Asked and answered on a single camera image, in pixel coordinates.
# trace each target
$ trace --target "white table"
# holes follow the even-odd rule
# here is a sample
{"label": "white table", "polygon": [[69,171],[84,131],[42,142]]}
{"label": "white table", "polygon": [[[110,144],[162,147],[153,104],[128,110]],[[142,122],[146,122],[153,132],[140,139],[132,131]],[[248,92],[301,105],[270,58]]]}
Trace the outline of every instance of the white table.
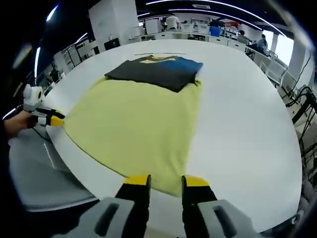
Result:
{"label": "white table", "polygon": [[[302,180],[295,129],[276,89],[241,51],[192,40],[125,45],[78,65],[45,103],[67,114],[106,72],[144,53],[182,53],[204,63],[198,74],[203,90],[186,173],[208,181],[218,199],[248,215],[258,232],[294,215]],[[88,156],[61,128],[48,132],[65,164],[93,195],[102,199],[116,194],[122,176]],[[152,190],[150,203],[149,227],[185,235],[179,198]]]}

